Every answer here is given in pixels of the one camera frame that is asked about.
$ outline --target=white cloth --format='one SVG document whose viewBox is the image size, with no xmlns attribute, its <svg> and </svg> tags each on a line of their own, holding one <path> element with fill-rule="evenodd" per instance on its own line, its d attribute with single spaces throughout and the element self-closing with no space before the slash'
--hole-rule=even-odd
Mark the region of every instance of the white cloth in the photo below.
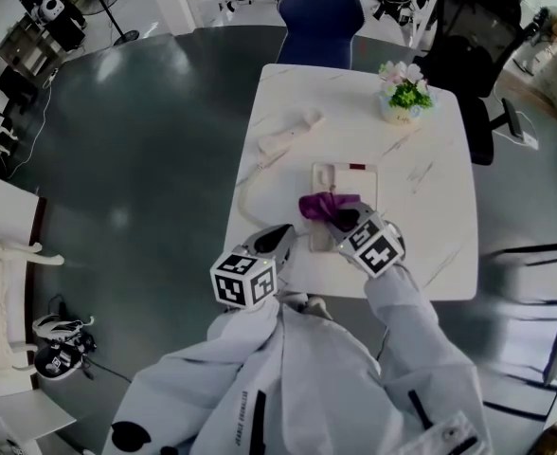
<svg viewBox="0 0 557 455">
<path fill-rule="evenodd" d="M 390 331 L 381 373 L 337 323 L 269 299 L 254 312 L 219 316 L 207 342 L 136 375 L 115 417 L 150 437 L 132 452 L 447 455 L 477 437 L 460 453 L 491 453 L 476 367 L 445 337 L 405 269 L 395 265 L 365 291 Z M 429 430 L 411 391 L 435 423 Z M 115 445 L 123 435 L 113 441 L 111 430 L 103 454 L 124 453 Z"/>
</svg>

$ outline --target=office chair armrest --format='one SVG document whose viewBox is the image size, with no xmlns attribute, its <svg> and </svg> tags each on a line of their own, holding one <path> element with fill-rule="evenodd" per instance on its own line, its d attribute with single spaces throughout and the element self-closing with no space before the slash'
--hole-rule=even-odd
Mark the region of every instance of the office chair armrest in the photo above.
<svg viewBox="0 0 557 455">
<path fill-rule="evenodd" d="M 531 22 L 528 26 L 523 28 L 523 38 L 524 41 L 527 41 L 531 37 L 533 37 L 540 29 L 540 26 L 537 25 L 536 22 Z"/>
<path fill-rule="evenodd" d="M 516 115 L 514 106 L 512 106 L 512 103 L 506 99 L 502 99 L 502 104 L 504 105 L 504 113 L 496 119 L 492 119 L 489 123 L 491 130 L 495 130 L 495 128 L 508 123 L 511 135 L 513 137 L 523 139 L 523 131 L 521 130 L 521 124 L 518 121 L 518 116 Z"/>
</svg>

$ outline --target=chair leg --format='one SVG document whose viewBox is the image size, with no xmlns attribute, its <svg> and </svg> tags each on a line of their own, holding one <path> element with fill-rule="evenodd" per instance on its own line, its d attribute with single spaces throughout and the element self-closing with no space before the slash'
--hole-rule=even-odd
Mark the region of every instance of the chair leg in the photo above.
<svg viewBox="0 0 557 455">
<path fill-rule="evenodd" d="M 384 3 L 380 3 L 380 6 L 373 14 L 373 18 L 375 20 L 380 20 L 382 18 L 382 15 L 384 15 Z"/>
<path fill-rule="evenodd" d="M 509 247 L 502 249 L 499 253 L 543 253 L 547 251 L 557 251 L 557 243 L 554 245 L 538 245 L 538 246 L 522 246 L 522 247 Z"/>
<path fill-rule="evenodd" d="M 494 130 L 495 128 L 499 128 L 500 126 L 506 124 L 508 122 L 508 116 L 506 115 L 506 113 L 502 113 L 499 117 L 492 119 L 489 122 L 489 127 L 491 130 Z"/>
<path fill-rule="evenodd" d="M 504 405 L 498 405 L 497 403 L 491 403 L 489 401 L 483 401 L 483 406 L 490 408 L 492 410 L 501 411 L 503 413 L 508 413 L 512 416 L 517 416 L 519 418 L 524 418 L 532 421 L 539 421 L 545 423 L 548 419 L 547 414 L 532 413 L 530 411 L 522 411 L 521 409 L 514 409 Z"/>
</svg>

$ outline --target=white table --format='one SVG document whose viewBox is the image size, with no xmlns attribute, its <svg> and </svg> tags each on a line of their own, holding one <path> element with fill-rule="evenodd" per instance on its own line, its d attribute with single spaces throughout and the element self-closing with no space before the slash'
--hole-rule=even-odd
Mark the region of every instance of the white table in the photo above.
<svg viewBox="0 0 557 455">
<path fill-rule="evenodd" d="M 438 90 L 440 105 L 417 129 L 382 121 L 374 93 L 378 76 L 322 67 L 267 65 L 243 145 L 238 179 L 257 162 L 260 137 L 284 130 L 308 108 L 327 121 L 294 142 L 291 151 L 261 173 L 247 208 L 269 224 L 308 225 L 297 200 L 311 193 L 315 162 L 376 164 L 378 210 L 402 231 L 405 263 L 430 300 L 468 300 L 476 294 L 476 198 L 472 164 L 456 97 Z M 256 228 L 237 211 L 235 189 L 225 249 Z M 289 289 L 363 298 L 366 276 L 336 253 L 312 253 L 298 239 Z"/>
</svg>

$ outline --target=black cable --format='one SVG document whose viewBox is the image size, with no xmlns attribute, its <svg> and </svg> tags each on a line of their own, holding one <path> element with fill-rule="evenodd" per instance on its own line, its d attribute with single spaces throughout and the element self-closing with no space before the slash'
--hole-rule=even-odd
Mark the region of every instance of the black cable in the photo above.
<svg viewBox="0 0 557 455">
<path fill-rule="evenodd" d="M 411 400 L 411 404 L 413 405 L 413 408 L 415 408 L 415 411 L 418 413 L 418 416 L 420 417 L 420 421 L 422 422 L 423 429 L 430 429 L 431 427 L 433 427 L 434 423 L 432 423 L 430 421 L 430 418 L 428 418 L 428 415 L 426 414 L 426 411 L 422 406 L 422 401 L 420 401 L 420 397 L 418 396 L 418 394 L 414 390 L 411 390 L 407 394 L 409 396 L 409 399 Z"/>
<path fill-rule="evenodd" d="M 51 300 L 49 300 L 47 302 L 47 314 L 51 315 L 51 302 L 54 301 L 55 299 L 62 299 L 62 301 L 64 301 L 63 296 L 61 293 L 58 293 L 55 297 L 52 297 Z"/>
<path fill-rule="evenodd" d="M 127 377 L 126 375 L 123 375 L 121 373 L 117 373 L 116 371 L 113 371 L 112 369 L 108 369 L 108 368 L 102 366 L 101 364 L 98 364 L 91 357 L 87 357 L 87 362 L 91 362 L 91 364 L 93 364 L 94 366 L 98 366 L 100 369 L 106 371 L 107 373 L 114 374 L 115 376 L 120 377 L 121 379 L 124 379 L 129 384 L 132 383 L 132 380 L 129 377 Z"/>
</svg>

